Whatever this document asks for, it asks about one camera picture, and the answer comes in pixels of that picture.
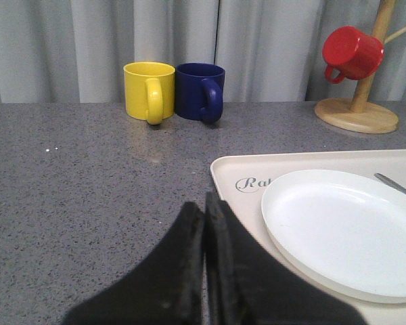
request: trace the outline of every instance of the white tray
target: white tray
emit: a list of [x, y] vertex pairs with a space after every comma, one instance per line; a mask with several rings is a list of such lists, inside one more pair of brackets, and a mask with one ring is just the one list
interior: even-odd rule
[[406, 150], [225, 156], [210, 166], [221, 199], [229, 203], [244, 227], [280, 263], [317, 288], [356, 307], [371, 325], [406, 325], [406, 303], [369, 303], [343, 295], [298, 271], [276, 249], [261, 213], [263, 192], [277, 177], [303, 169], [346, 171], [375, 180], [374, 173], [381, 173], [406, 188]]

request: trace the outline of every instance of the blue mug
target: blue mug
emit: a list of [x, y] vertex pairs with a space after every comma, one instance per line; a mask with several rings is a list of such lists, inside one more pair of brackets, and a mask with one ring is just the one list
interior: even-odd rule
[[189, 120], [217, 122], [223, 114], [225, 71], [206, 63], [184, 63], [176, 67], [175, 112]]

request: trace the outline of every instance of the wooden base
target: wooden base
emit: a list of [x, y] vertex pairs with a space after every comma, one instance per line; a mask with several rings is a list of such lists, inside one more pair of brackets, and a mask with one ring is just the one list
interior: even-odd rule
[[363, 112], [352, 112], [352, 100], [328, 98], [315, 107], [316, 115], [323, 121], [349, 131], [362, 133], [389, 133], [397, 129], [398, 116], [389, 109], [370, 102]]

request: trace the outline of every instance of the cup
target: cup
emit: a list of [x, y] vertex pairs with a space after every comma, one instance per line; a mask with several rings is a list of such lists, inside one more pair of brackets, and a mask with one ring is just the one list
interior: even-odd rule
[[176, 67], [175, 112], [189, 120], [214, 123], [223, 113], [225, 71], [206, 63]]
[[129, 116], [157, 125], [174, 114], [175, 68], [160, 62], [133, 62], [123, 67], [125, 106]]
[[[331, 83], [341, 83], [344, 78], [359, 80], [373, 74], [384, 58], [384, 46], [353, 26], [343, 26], [327, 38], [322, 54], [328, 64], [325, 78]], [[332, 78], [334, 69], [340, 73]]]

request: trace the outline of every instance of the countertop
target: countertop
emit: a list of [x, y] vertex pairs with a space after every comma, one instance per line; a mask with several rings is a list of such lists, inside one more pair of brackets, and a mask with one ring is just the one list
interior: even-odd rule
[[131, 271], [185, 201], [204, 209], [227, 155], [406, 149], [406, 102], [378, 102], [399, 129], [333, 127], [315, 102], [226, 103], [205, 125], [159, 126], [123, 104], [0, 105], [0, 324], [59, 324]]

